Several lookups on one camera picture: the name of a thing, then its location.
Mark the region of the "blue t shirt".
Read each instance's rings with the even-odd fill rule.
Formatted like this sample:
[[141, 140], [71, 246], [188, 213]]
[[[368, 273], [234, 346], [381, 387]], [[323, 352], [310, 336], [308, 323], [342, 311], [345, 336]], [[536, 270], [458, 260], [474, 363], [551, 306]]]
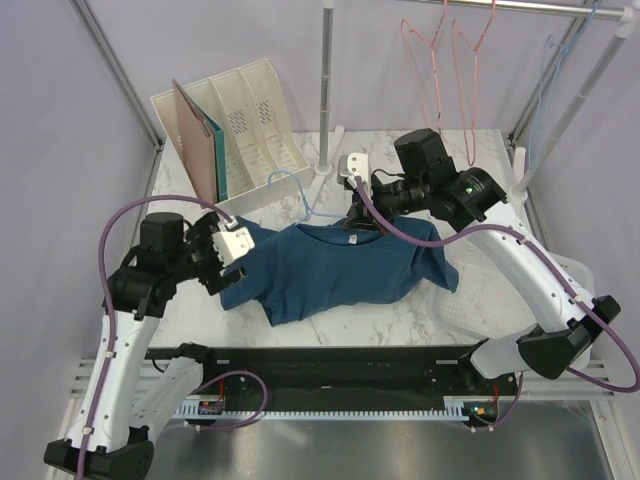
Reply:
[[340, 222], [294, 224], [281, 231], [240, 218], [255, 242], [236, 262], [246, 275], [222, 291], [229, 311], [258, 302], [273, 326], [334, 307], [391, 304], [426, 280], [449, 292], [459, 274], [443, 248], [424, 248], [392, 234], [345, 231]]

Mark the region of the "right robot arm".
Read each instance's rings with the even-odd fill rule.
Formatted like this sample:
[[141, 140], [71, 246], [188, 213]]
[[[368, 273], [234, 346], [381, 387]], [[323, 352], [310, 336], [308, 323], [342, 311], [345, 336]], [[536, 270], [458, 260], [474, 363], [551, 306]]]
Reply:
[[365, 153], [342, 156], [338, 180], [352, 191], [348, 224], [381, 227], [421, 247], [420, 240], [393, 226], [394, 218], [427, 211], [447, 223], [454, 235], [446, 244], [467, 239], [506, 277], [533, 313], [523, 331], [479, 342], [458, 368], [458, 381], [477, 394], [508, 372], [533, 371], [546, 379], [565, 372], [586, 375], [591, 348], [621, 311], [610, 295], [598, 297], [567, 273], [522, 224], [506, 192], [478, 167], [460, 170], [438, 132], [420, 129], [395, 140], [399, 178], [381, 182]]

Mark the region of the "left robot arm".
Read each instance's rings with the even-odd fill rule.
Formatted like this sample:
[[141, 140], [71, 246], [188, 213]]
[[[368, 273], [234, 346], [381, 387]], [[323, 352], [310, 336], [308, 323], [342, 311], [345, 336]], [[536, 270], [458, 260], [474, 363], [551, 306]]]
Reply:
[[162, 375], [135, 397], [150, 342], [179, 284], [196, 280], [210, 295], [238, 282], [230, 265], [255, 243], [235, 218], [208, 212], [194, 224], [155, 212], [140, 225], [139, 242], [107, 280], [101, 343], [80, 410], [65, 436], [50, 442], [44, 462], [78, 479], [143, 479], [155, 443], [183, 400], [208, 393], [219, 369], [206, 347], [186, 343]]

